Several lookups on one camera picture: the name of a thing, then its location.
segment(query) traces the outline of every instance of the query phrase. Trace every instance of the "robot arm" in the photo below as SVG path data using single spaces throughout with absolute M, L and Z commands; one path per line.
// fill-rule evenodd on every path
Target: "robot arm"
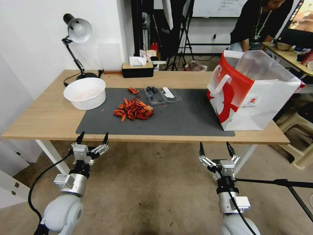
M 234 149 L 228 142 L 227 147 L 231 156 L 230 160 L 210 160 L 205 156 L 202 143 L 200 143 L 199 150 L 199 161 L 213 173 L 213 177 L 217 181 L 218 205 L 220 212 L 224 216 L 220 234 L 260 235 L 258 228 L 252 220 L 241 215 L 241 213 L 250 208 L 250 203 L 248 197 L 238 196 L 239 190 L 235 186 L 234 169 L 240 157 L 235 154 Z
M 34 235 L 48 235 L 49 231 L 58 232 L 59 235 L 70 235 L 82 216 L 81 201 L 86 190 L 90 166 L 94 164 L 94 159 L 109 150 L 108 133 L 103 143 L 96 148 L 82 145 L 83 136 L 84 133 L 72 144 L 75 168 L 67 175 L 57 174 L 54 179 L 63 195 L 48 204 Z

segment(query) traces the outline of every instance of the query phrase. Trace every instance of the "tissue box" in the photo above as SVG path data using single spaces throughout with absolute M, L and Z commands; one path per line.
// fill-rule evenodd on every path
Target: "tissue box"
M 151 62 L 147 62 L 145 66 L 130 66 L 129 63 L 123 63 L 122 65 L 124 78 L 153 77 L 153 70 Z

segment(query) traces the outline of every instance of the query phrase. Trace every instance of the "gray table mat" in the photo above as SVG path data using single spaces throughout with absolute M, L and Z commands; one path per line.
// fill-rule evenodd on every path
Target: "gray table mat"
M 147 120 L 134 121 L 114 116 L 112 111 L 123 103 L 123 98 L 131 100 L 140 96 L 141 101 L 149 100 L 140 90 L 137 95 L 125 88 L 106 88 L 105 102 L 92 110 L 87 110 L 76 133 L 125 134 L 125 135 L 191 135 L 191 136 L 234 136 L 233 131 L 224 131 L 206 97 L 206 89 L 175 89 L 183 101 L 154 106 L 154 114 Z

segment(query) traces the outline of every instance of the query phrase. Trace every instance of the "black shirt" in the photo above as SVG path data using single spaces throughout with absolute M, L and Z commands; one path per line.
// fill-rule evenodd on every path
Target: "black shirt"
M 258 34 L 269 12 L 262 13 L 260 17 L 261 0 L 248 0 L 241 10 L 234 30 L 231 32 L 231 44 L 247 38 L 249 38 L 249 42 L 263 42 L 267 35 L 274 38 L 289 14 L 292 4 L 293 0 L 286 0 L 279 8 L 272 10 L 260 32 L 260 37 L 255 39 L 256 28 Z

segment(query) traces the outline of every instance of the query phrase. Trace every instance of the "tissue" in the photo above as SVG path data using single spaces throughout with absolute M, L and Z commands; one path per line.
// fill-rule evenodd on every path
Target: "tissue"
M 143 57 L 138 57 L 138 56 L 129 57 L 130 66 L 145 66 L 146 62 L 147 62 L 146 58 L 143 58 Z

